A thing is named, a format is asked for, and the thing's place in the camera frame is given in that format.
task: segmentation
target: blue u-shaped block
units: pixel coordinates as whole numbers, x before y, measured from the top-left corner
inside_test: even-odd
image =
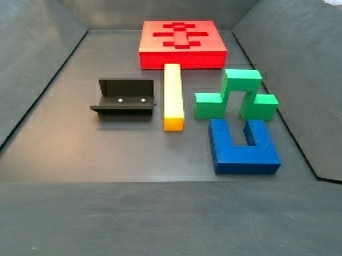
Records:
[[[281,158],[262,120],[249,120],[243,129],[247,146],[233,144],[229,123],[210,121],[210,143],[217,174],[274,174]]]

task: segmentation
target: yellow rectangular bar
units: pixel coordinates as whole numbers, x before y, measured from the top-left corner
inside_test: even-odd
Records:
[[[164,65],[164,131],[184,130],[180,65]]]

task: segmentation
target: black bracket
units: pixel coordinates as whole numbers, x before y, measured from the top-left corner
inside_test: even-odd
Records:
[[[154,80],[99,79],[102,100],[90,108],[100,114],[154,111]]]

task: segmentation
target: red block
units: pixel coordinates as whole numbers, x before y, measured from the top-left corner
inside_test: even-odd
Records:
[[[146,21],[139,57],[142,69],[223,68],[227,48],[213,21]]]

